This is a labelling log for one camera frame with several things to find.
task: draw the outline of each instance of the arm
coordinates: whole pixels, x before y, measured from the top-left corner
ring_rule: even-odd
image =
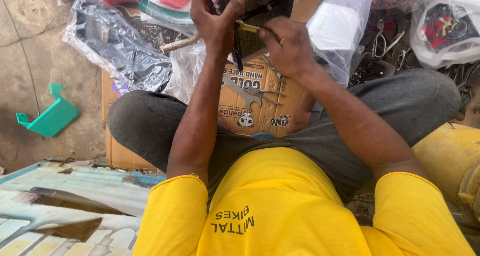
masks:
[[[168,178],[197,174],[207,184],[207,167],[217,137],[217,107],[223,68],[233,47],[233,25],[245,0],[231,0],[221,15],[210,14],[210,0],[192,0],[190,15],[205,40],[207,57],[187,110],[173,137]]]
[[[426,177],[405,140],[315,62],[305,25],[278,17],[266,23],[259,36],[277,69],[297,81],[325,107],[343,142],[371,168],[376,179],[389,172]]]

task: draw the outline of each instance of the metal tools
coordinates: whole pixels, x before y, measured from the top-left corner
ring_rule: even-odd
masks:
[[[245,90],[248,93],[258,95],[258,96],[262,97],[264,100],[266,100],[267,102],[272,103],[272,104],[276,104],[276,105],[282,105],[282,104],[267,99],[264,95],[262,95],[262,93],[267,93],[267,92],[275,93],[275,94],[279,94],[280,96],[285,97],[285,95],[283,95],[282,93],[279,93],[279,92],[273,91],[273,90],[259,90],[258,88],[255,88],[255,87],[244,87],[243,90]]]
[[[281,73],[277,70],[277,68],[275,68],[275,67],[273,66],[273,64],[270,63],[270,61],[268,61],[268,59],[267,59],[267,57],[266,57],[265,55],[261,55],[260,57],[261,57],[261,59],[263,59],[263,61],[265,61],[265,64],[267,64],[267,65],[272,69],[272,71],[273,71],[274,73],[276,73],[276,75],[277,75],[280,79],[285,78],[285,75],[281,74]]]
[[[378,28],[378,32],[377,32],[377,35],[375,36],[375,39],[373,40],[373,49],[371,51],[371,56],[372,57],[382,57],[387,52],[386,51],[387,40],[385,39],[385,37],[382,34],[383,31],[384,31],[384,12],[383,12],[383,10],[379,10],[377,12],[377,28]],[[383,41],[383,52],[382,53],[377,52],[379,38]]]
[[[245,24],[245,23],[243,23],[242,20],[237,20],[237,21],[235,21],[235,23],[237,23],[237,26],[240,30],[249,31],[249,32],[253,32],[253,33],[258,33],[258,31],[260,30],[260,28],[258,26],[252,26],[252,25]]]
[[[239,87],[234,81],[232,81],[226,74],[223,75],[222,81],[232,88],[236,93],[238,93],[244,100],[245,100],[245,108],[248,111],[252,111],[252,108],[250,107],[250,104],[252,102],[258,103],[258,105],[261,107],[262,106],[262,100],[255,96],[248,94],[246,91],[244,91],[241,87]]]
[[[404,38],[404,35],[405,35],[405,31],[411,25],[411,20],[407,20],[406,16],[407,15],[405,14],[405,15],[399,16],[396,19],[396,24],[398,26],[398,31],[397,31],[398,39],[394,39],[393,43],[392,43],[392,44],[395,44],[394,47],[393,47],[393,52],[392,52],[392,65],[395,68],[397,68],[397,64],[399,62],[399,57],[400,57],[400,52],[402,51],[403,38]],[[406,54],[406,52],[404,52],[403,55],[402,55],[402,61],[400,63],[400,67],[401,67],[401,64],[403,63],[403,60],[405,58],[405,54]]]

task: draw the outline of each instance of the person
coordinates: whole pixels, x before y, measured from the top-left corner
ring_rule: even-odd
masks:
[[[451,80],[409,70],[344,89],[315,63],[305,26],[274,18],[259,33],[273,64],[323,108],[304,106],[309,124],[288,136],[239,136],[217,108],[245,0],[221,15],[208,1],[191,3],[207,56],[188,106],[133,91],[110,108],[112,136],[167,174],[133,255],[474,255],[410,149],[459,108]],[[342,201],[372,175],[375,216],[363,227]]]

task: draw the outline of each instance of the concrete floor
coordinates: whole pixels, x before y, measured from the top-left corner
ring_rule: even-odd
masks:
[[[62,42],[69,10],[57,0],[0,0],[0,165],[7,173],[46,157],[86,159],[105,152],[101,71]],[[37,100],[45,111],[54,102],[50,82],[62,84],[60,94],[81,116],[42,140],[18,124],[15,113],[32,121]]]

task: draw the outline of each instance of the wrench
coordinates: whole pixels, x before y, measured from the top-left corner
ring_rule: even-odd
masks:
[[[250,112],[252,111],[252,108],[250,107],[250,104],[252,102],[258,103],[260,107],[262,106],[262,100],[260,97],[248,94],[241,87],[235,84],[235,82],[232,79],[230,79],[226,74],[223,75],[222,81],[227,86],[231,87],[236,93],[238,93],[245,100],[245,108],[247,108],[248,111]]]
[[[275,67],[273,66],[273,64],[270,63],[270,61],[268,61],[268,59],[267,59],[267,57],[266,57],[265,55],[261,55],[260,57],[261,57],[261,59],[263,59],[263,61],[265,61],[265,64],[267,64],[267,65],[272,69],[272,71],[273,71],[274,73],[276,73],[276,75],[277,75],[280,79],[285,78],[285,75],[279,73],[279,71],[277,70],[277,68],[275,68]]]
[[[396,69],[397,64],[399,62],[399,56],[400,52],[402,50],[402,45],[403,45],[403,37],[405,35],[405,31],[410,27],[411,25],[411,20],[407,20],[405,18],[406,15],[403,15],[399,18],[396,19],[396,23],[398,25],[398,36],[399,39],[395,42],[395,45],[393,47],[393,52],[392,52],[392,65]]]

